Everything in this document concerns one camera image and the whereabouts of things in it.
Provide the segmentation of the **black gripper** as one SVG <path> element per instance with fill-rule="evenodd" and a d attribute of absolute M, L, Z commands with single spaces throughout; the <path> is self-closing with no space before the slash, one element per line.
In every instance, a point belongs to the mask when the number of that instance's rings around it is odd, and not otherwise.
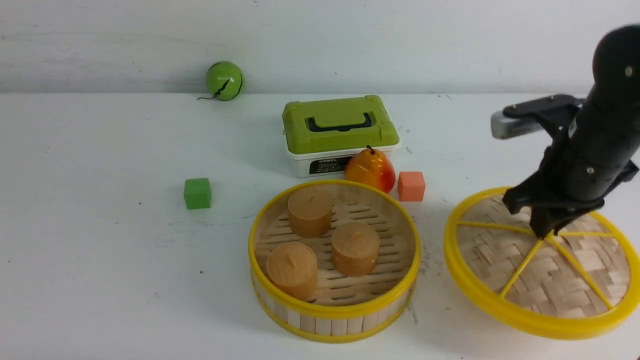
<path fill-rule="evenodd" d="M 507 105 L 508 117 L 534 117 L 551 137 L 537 170 L 505 192 L 515 215 L 530 207 L 530 228 L 539 238 L 556 234 L 563 219 L 603 207 L 615 187 L 638 173 L 631 157 L 639 148 L 639 103 L 608 106 L 590 96 L 549 95 Z"/>

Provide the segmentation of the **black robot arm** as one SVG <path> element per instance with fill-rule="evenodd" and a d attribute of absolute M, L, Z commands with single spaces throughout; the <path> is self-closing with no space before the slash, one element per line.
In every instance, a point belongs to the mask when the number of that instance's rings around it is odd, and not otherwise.
<path fill-rule="evenodd" d="M 491 134 L 512 139 L 544 130 L 551 145 L 537 171 L 508 189 L 510 214 L 531 210 L 529 225 L 543 239 L 601 209 L 617 186 L 639 169 L 640 28 L 626 25 L 599 41 L 592 60 L 594 84 L 585 98 L 557 94 L 508 105 L 491 116 Z"/>

